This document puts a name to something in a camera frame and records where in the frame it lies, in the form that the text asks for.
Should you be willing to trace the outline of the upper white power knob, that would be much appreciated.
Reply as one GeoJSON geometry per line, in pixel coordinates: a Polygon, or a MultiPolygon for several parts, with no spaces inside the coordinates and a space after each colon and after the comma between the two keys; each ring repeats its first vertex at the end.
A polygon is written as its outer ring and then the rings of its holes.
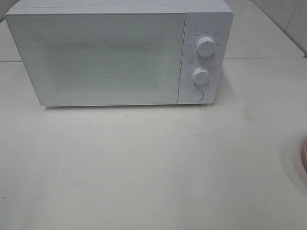
{"type": "Polygon", "coordinates": [[[198,38],[195,45],[198,55],[207,58],[215,52],[216,40],[212,36],[206,34],[198,38]]]}

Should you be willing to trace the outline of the lower white timer knob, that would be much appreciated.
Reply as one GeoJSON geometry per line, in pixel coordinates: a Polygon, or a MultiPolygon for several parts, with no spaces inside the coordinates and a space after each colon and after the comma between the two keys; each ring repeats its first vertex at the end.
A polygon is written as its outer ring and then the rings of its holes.
{"type": "Polygon", "coordinates": [[[206,68],[197,68],[192,72],[192,79],[196,85],[204,85],[209,79],[209,71],[206,68]]]}

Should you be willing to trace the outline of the white microwave door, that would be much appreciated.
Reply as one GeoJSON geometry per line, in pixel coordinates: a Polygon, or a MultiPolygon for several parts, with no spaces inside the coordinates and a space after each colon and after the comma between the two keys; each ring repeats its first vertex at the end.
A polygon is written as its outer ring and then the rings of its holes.
{"type": "Polygon", "coordinates": [[[9,15],[43,106],[175,104],[184,14],[9,15]]]}

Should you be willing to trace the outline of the round white door button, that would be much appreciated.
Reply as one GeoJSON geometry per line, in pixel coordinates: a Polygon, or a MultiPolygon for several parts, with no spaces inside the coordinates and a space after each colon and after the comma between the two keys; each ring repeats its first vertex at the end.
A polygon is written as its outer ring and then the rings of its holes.
{"type": "Polygon", "coordinates": [[[196,102],[200,102],[202,101],[202,99],[204,98],[204,92],[202,90],[193,90],[190,94],[189,94],[189,98],[192,101],[196,101],[196,102]]]}

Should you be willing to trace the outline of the pink plate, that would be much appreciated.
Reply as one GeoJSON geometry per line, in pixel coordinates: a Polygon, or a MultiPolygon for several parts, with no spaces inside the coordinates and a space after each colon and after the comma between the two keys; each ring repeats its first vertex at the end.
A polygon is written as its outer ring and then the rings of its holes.
{"type": "Polygon", "coordinates": [[[307,138],[304,140],[303,148],[302,148],[302,164],[307,172],[307,138]]]}

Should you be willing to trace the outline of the white microwave oven body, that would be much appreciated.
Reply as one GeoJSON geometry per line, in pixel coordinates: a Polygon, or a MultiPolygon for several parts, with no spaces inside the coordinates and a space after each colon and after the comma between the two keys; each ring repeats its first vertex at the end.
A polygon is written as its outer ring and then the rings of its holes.
{"type": "Polygon", "coordinates": [[[234,16],[230,7],[223,0],[21,0],[8,10],[5,20],[7,22],[9,15],[179,13],[185,15],[185,25],[179,90],[175,104],[212,104],[234,16]],[[204,35],[210,35],[216,40],[215,52],[209,57],[200,57],[196,50],[197,39],[204,35]],[[206,68],[209,71],[210,79],[204,85],[196,85],[193,82],[192,72],[197,68],[206,68]],[[196,102],[189,98],[193,90],[204,92],[202,101],[196,102]]]}

